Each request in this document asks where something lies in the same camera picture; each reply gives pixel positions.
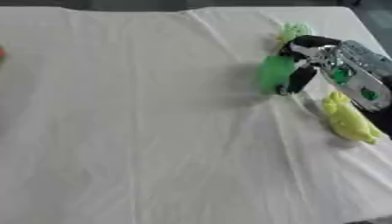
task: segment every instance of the robotic arm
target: robotic arm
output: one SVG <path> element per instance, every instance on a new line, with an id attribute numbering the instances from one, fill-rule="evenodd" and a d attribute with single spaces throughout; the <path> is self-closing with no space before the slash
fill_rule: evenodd
<path id="1" fill-rule="evenodd" d="M 288 42 L 279 55 L 302 61 L 280 95 L 295 94 L 317 74 L 347 95 L 353 105 L 392 138 L 392 61 L 353 40 L 304 35 Z"/>

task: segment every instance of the white cloth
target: white cloth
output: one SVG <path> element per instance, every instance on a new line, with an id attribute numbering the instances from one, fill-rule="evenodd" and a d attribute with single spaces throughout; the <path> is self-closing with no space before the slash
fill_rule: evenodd
<path id="1" fill-rule="evenodd" d="M 263 97 L 279 23 L 383 50 L 345 8 L 0 8 L 0 223 L 340 224 L 392 214 L 392 143 Z M 322 77 L 307 88 L 326 96 Z"/>

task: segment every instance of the green toy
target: green toy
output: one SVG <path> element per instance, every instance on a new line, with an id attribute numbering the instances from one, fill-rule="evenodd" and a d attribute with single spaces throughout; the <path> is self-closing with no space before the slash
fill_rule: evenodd
<path id="1" fill-rule="evenodd" d="M 306 34 L 312 34 L 312 29 L 306 24 L 284 24 L 283 29 L 278 34 L 278 48 L 281 48 L 295 37 Z M 290 75 L 295 70 L 294 64 L 294 60 L 288 57 L 267 56 L 257 72 L 261 92 L 263 94 L 274 94 L 277 86 L 286 87 Z"/>
<path id="2" fill-rule="evenodd" d="M 382 134 L 341 92 L 334 91 L 326 97 L 323 108 L 332 129 L 345 139 L 375 144 Z"/>
<path id="3" fill-rule="evenodd" d="M 303 23 L 286 23 L 281 30 L 278 39 L 286 44 L 287 42 L 293 40 L 296 37 L 303 35 L 312 35 L 313 30 L 307 24 Z"/>
<path id="4" fill-rule="evenodd" d="M 277 86 L 287 86 L 294 72 L 294 60 L 281 56 L 268 56 L 260 65 L 257 79 L 262 94 L 274 94 Z"/>

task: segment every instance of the green stuffed toy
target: green stuffed toy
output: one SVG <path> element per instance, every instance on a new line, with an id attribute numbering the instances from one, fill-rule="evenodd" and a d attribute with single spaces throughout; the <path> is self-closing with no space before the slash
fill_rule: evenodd
<path id="1" fill-rule="evenodd" d="M 296 37 L 303 35 L 312 35 L 313 30 L 310 26 L 304 23 L 286 23 L 283 26 L 283 29 L 280 31 L 277 39 L 280 40 L 282 44 L 286 44 L 287 42 L 293 40 Z"/>
<path id="2" fill-rule="evenodd" d="M 382 134 L 341 92 L 334 91 L 326 97 L 323 108 L 332 129 L 341 137 L 375 144 Z"/>

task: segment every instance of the yellow plush toy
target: yellow plush toy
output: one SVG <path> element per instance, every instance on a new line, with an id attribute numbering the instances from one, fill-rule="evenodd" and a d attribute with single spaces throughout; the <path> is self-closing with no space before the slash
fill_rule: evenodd
<path id="1" fill-rule="evenodd" d="M 335 91 L 326 97 L 323 108 L 332 129 L 348 140 L 375 144 L 382 133 L 341 92 Z"/>

